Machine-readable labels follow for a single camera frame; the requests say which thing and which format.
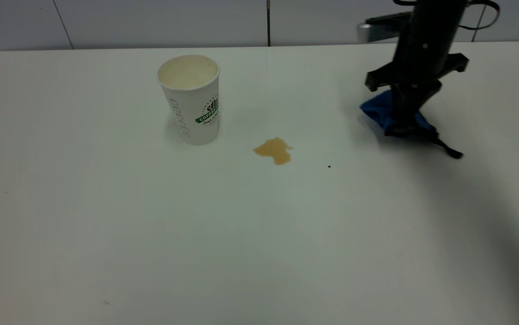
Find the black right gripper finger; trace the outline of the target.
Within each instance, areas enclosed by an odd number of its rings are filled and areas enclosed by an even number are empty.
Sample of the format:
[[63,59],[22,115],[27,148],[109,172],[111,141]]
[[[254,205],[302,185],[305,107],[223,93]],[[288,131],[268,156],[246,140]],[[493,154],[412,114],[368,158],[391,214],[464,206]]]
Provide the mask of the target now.
[[412,86],[391,86],[391,122],[384,130],[386,136],[410,137],[417,132],[415,95]]
[[439,137],[439,132],[437,131],[437,128],[431,125],[424,115],[421,113],[421,108],[423,105],[433,97],[433,95],[437,94],[442,87],[441,83],[433,83],[430,85],[427,85],[425,89],[422,89],[422,93],[420,96],[420,106],[418,111],[416,112],[416,123],[419,125],[419,127],[424,130],[425,132],[430,132],[431,137]]

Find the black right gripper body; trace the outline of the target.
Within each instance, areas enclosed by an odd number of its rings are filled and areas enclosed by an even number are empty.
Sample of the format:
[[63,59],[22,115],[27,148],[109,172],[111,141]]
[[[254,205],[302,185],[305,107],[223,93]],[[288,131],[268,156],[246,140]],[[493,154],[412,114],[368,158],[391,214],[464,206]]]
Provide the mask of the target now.
[[449,49],[468,6],[466,0],[398,0],[396,4],[412,10],[365,21],[367,43],[398,39],[392,61],[367,74],[365,84],[369,90],[425,86],[451,71],[464,71],[468,59],[462,54],[450,54]]

